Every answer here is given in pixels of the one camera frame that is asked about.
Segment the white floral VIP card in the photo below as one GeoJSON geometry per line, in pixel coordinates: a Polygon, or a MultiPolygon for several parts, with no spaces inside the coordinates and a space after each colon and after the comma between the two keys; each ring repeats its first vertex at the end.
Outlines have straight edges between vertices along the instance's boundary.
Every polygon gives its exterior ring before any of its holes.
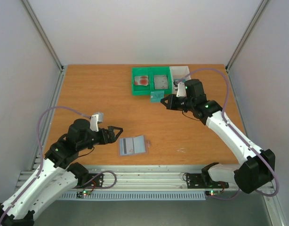
{"type": "Polygon", "coordinates": [[[169,88],[168,78],[165,74],[154,75],[153,79],[154,79],[154,89],[155,90],[168,89],[169,88]]]}

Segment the teal card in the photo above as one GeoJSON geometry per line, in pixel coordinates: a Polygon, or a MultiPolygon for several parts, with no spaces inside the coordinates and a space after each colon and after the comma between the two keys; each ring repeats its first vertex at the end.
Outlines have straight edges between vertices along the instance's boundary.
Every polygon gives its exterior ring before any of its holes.
{"type": "Polygon", "coordinates": [[[164,98],[164,91],[152,91],[150,93],[150,102],[151,103],[159,103],[164,98]]]}

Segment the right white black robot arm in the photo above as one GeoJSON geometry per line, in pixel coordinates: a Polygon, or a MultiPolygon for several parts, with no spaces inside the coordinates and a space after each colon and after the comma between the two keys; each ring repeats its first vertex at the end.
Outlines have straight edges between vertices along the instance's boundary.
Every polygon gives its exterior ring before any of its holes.
{"type": "Polygon", "coordinates": [[[216,101],[207,100],[203,84],[198,79],[179,83],[177,93],[161,99],[161,103],[169,110],[190,111],[194,118],[221,138],[238,160],[237,168],[218,162],[204,167],[201,180],[205,186],[226,182],[236,184],[241,191],[249,194],[275,178],[273,151],[263,150],[254,144],[232,123],[216,101]]]}

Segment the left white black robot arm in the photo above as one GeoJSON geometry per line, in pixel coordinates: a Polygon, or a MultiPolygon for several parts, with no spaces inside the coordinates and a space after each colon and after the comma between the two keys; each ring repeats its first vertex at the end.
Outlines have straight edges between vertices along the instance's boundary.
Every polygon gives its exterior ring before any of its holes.
{"type": "Polygon", "coordinates": [[[99,128],[97,121],[77,119],[50,146],[39,167],[9,199],[0,203],[0,226],[32,226],[35,219],[72,188],[101,188],[102,173],[90,174],[76,162],[79,152],[117,141],[123,128],[99,128]]]}

